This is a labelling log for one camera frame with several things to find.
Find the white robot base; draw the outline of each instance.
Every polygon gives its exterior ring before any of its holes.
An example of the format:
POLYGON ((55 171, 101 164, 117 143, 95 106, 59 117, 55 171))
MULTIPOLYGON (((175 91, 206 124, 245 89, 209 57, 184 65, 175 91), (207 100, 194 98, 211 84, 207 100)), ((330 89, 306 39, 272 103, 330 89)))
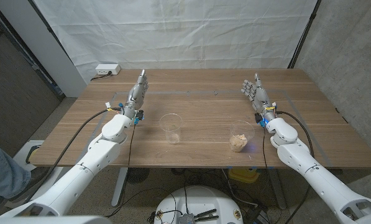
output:
MULTIPOLYGON (((215 216, 218 216, 218 218, 206 220, 203 222, 205 224, 243 223, 242 215, 237 204, 226 194, 212 187, 201 185, 188 186, 186 187, 186 198, 184 188, 174 191, 172 195, 168 195, 157 207, 156 214, 163 214, 155 217, 155 224, 182 223, 181 214, 179 212, 168 211, 178 210, 181 211, 185 216, 188 216, 186 207, 188 207, 189 214, 193 214, 194 216, 216 209, 215 212, 210 214, 210 218, 215 216)), ((195 219, 208 217, 209 215, 205 215, 203 217, 195 217, 195 219)))

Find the electrical outlet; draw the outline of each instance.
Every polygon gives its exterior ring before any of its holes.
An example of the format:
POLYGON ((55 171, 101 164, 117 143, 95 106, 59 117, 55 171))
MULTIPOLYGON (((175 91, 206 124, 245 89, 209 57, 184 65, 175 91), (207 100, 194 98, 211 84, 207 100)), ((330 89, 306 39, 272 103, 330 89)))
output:
POLYGON ((96 71, 98 75, 107 75, 109 71, 112 72, 112 75, 117 75, 121 67, 119 64, 99 64, 96 67, 96 71))

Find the gray wall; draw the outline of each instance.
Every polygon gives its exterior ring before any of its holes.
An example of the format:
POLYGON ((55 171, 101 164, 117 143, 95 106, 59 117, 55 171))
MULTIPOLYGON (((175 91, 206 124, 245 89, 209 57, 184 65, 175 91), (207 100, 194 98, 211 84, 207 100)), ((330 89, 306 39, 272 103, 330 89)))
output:
MULTIPOLYGON (((371 1, 322 1, 295 68, 308 74, 371 147, 371 1)), ((371 197, 368 174, 358 170, 340 178, 371 197)), ((302 208, 295 223, 336 223, 317 197, 302 208)))

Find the yellow object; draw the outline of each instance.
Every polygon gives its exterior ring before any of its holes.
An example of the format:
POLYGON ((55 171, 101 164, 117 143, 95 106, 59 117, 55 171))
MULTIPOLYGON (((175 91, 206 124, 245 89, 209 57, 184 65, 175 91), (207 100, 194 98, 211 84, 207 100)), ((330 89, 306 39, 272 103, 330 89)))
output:
POLYGON ((254 183, 259 175, 257 169, 230 169, 228 172, 229 178, 248 184, 254 183))

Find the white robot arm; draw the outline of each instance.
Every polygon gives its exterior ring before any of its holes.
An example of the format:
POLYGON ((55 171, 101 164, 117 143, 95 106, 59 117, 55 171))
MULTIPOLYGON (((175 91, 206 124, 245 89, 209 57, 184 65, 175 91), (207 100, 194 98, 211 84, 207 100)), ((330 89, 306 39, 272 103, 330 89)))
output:
POLYGON ((255 82, 254 85, 245 80, 241 91, 263 118, 268 132, 273 134, 270 140, 277 148, 279 159, 308 181, 340 223, 371 224, 371 199, 353 192, 311 156, 296 129, 277 116, 257 74, 255 82))
POLYGON ((19 216, 62 216, 77 200, 93 177, 120 153, 126 141, 124 130, 131 127, 138 109, 144 102, 148 82, 145 71, 139 76, 137 84, 131 89, 126 105, 106 123, 102 133, 89 144, 88 152, 39 198, 21 205, 0 217, 19 216))

